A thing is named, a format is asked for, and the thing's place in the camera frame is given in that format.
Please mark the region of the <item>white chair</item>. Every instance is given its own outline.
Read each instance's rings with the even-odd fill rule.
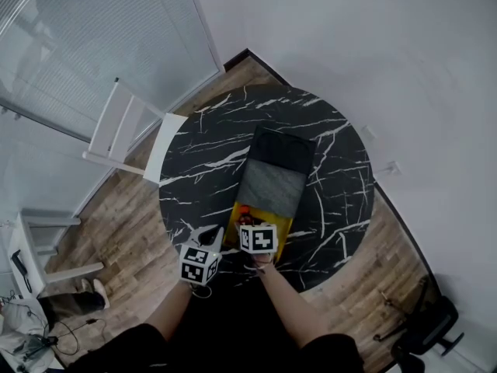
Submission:
[[[145,170],[124,164],[143,109],[147,108],[162,119]],[[159,183],[162,163],[172,139],[187,117],[163,113],[143,102],[116,79],[107,104],[93,133],[88,151],[83,158],[117,169],[142,175],[146,180]]]

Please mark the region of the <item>black pants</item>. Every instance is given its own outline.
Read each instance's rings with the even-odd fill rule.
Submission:
[[[87,315],[95,311],[100,311],[105,305],[105,301],[98,293],[84,293],[51,295],[38,298],[41,308],[47,316],[48,327],[54,328],[56,322],[71,316]]]
[[[255,343],[279,356],[298,352],[259,279],[243,287],[216,290],[206,300],[192,297],[170,341],[172,352],[186,352],[184,358],[188,358],[195,350],[196,356],[208,359],[220,352],[238,355]]]

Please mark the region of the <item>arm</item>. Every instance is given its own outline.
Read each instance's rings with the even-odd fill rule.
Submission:
[[[191,298],[189,284],[179,281],[145,323],[156,328],[167,341],[171,340]]]
[[[329,334],[315,309],[291,287],[274,265],[270,264],[258,272],[281,322],[299,348]]]

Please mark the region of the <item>black marble table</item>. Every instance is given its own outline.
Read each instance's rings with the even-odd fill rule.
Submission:
[[[314,167],[278,270],[298,291],[331,277],[359,247],[370,222],[374,179],[366,149],[333,106],[300,89],[251,85],[219,95],[192,114],[166,154],[159,183],[174,245],[191,231],[228,224],[255,127],[317,141]],[[255,274],[246,256],[223,251],[213,286],[242,286]]]

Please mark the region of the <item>electronic device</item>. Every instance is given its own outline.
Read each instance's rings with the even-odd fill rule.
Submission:
[[[28,274],[28,270],[26,269],[23,262],[19,258],[20,253],[21,253],[21,250],[17,250],[14,254],[12,254],[12,257],[10,257],[10,259],[12,260],[14,265],[17,267],[17,269],[19,270],[21,275],[23,275],[25,277]]]
[[[312,169],[316,142],[258,126],[247,154],[224,244],[281,257]],[[244,225],[254,225],[250,229]]]
[[[30,341],[26,345],[27,351],[23,356],[24,362],[33,359],[35,355],[42,350],[46,350],[52,346],[56,346],[59,342],[59,339],[55,336],[43,337],[37,334],[30,334],[29,339]]]

